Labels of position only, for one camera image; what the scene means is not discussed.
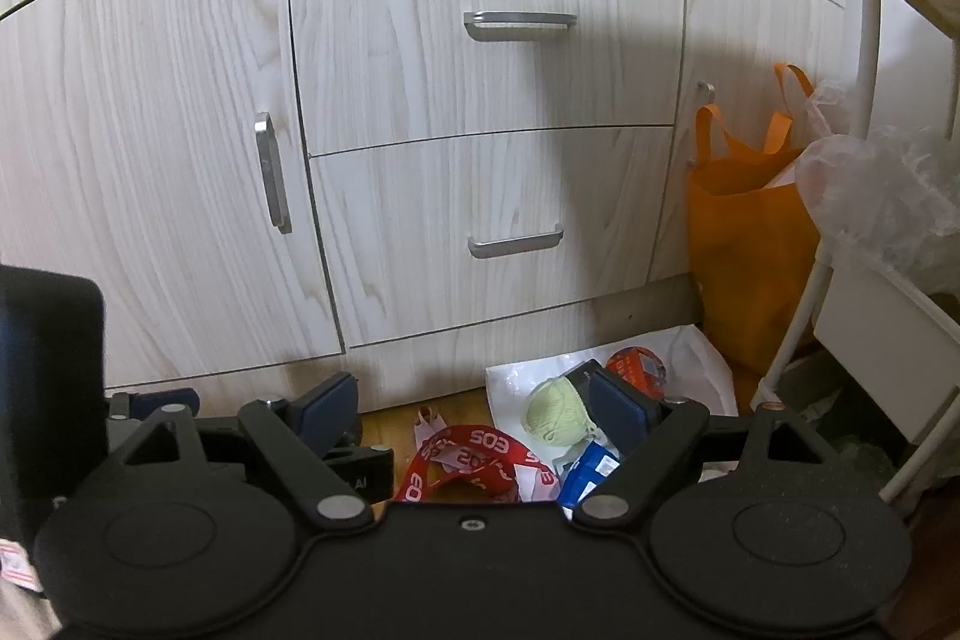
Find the pale green yarn ball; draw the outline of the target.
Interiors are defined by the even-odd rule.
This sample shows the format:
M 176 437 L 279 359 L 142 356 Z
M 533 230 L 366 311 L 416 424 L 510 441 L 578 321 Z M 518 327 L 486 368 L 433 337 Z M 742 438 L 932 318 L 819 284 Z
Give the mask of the pale green yarn ball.
M 555 377 L 527 397 L 524 431 L 551 447 L 573 447 L 596 434 L 583 398 L 573 381 Z

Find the red snack box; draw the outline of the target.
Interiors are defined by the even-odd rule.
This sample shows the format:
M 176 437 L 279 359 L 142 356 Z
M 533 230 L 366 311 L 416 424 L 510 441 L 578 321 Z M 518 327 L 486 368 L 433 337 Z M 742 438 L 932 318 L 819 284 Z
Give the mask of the red snack box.
M 651 349 L 628 346 L 613 353 L 605 369 L 623 378 L 628 385 L 652 399 L 662 399 L 667 383 L 667 370 L 661 358 Z

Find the white plastic bag on floor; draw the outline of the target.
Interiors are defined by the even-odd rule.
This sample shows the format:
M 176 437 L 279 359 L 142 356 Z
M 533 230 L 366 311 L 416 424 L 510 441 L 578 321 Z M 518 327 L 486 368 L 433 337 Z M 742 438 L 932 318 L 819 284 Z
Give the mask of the white plastic bag on floor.
M 586 445 L 551 445 L 531 434 L 524 427 L 527 398 L 544 381 L 566 375 L 589 359 L 605 364 L 613 354 L 627 347 L 649 349 L 661 359 L 667 396 L 693 399 L 718 416 L 737 414 L 731 369 L 696 326 L 682 325 L 574 353 L 488 367 L 485 388 L 494 427 L 523 442 L 540 461 L 566 476 L 568 463 Z

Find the blue white small box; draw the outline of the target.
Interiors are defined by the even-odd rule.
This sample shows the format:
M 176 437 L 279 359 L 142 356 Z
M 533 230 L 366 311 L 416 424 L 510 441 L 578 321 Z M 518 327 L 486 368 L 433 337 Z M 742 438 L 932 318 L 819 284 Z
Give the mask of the blue white small box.
M 619 466 L 620 460 L 615 453 L 597 442 L 590 442 L 563 474 L 562 489 L 556 497 L 556 503 L 567 515 L 571 515 L 576 505 L 597 486 L 601 486 Z

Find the orange fabric tote bag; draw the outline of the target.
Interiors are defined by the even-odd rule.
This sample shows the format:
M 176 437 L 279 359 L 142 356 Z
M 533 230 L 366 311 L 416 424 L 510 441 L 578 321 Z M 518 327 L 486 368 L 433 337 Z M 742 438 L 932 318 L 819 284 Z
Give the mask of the orange fabric tote bag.
M 794 117 L 771 113 L 763 145 L 732 135 L 721 109 L 695 113 L 686 174 L 686 255 L 700 289 L 703 331 L 731 365 L 745 413 L 776 356 L 812 271 L 818 232 L 793 184 Z

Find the left cabinet door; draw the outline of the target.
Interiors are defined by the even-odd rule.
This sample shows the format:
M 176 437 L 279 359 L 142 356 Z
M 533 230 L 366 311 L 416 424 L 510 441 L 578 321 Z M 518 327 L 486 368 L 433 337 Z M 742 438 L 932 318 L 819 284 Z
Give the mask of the left cabinet door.
M 5 19 L 2 257 L 98 284 L 109 385 L 335 354 L 288 0 Z

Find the cabinet door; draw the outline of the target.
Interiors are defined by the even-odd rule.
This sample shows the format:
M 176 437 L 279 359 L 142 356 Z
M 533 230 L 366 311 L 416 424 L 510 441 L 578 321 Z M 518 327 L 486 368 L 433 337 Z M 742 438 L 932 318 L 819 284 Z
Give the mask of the cabinet door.
M 288 0 L 5 19 L 2 257 L 98 284 L 109 385 L 335 354 Z
M 752 146 L 781 109 L 773 65 L 814 81 L 839 76 L 844 11 L 832 0 L 686 0 L 677 117 L 649 278 L 686 271 L 685 179 L 695 159 L 695 112 L 716 104 L 732 135 Z

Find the clear plastic bag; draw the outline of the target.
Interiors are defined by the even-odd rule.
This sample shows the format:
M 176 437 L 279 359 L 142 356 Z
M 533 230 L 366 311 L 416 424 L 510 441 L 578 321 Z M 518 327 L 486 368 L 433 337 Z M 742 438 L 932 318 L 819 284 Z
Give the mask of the clear plastic bag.
M 815 140 L 794 182 L 825 239 L 908 278 L 958 292 L 958 146 L 935 130 L 875 125 L 851 135 L 853 99 L 822 83 L 805 101 Z

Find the right cabinet door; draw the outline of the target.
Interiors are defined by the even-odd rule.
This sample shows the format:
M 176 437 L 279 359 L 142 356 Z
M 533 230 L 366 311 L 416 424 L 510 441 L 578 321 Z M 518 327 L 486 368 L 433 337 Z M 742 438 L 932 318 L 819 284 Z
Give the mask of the right cabinet door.
M 686 0 L 677 117 L 649 278 L 686 271 L 685 179 L 695 159 L 695 112 L 716 104 L 732 135 L 752 146 L 781 109 L 773 65 L 814 81 L 839 76 L 844 11 L 832 0 Z

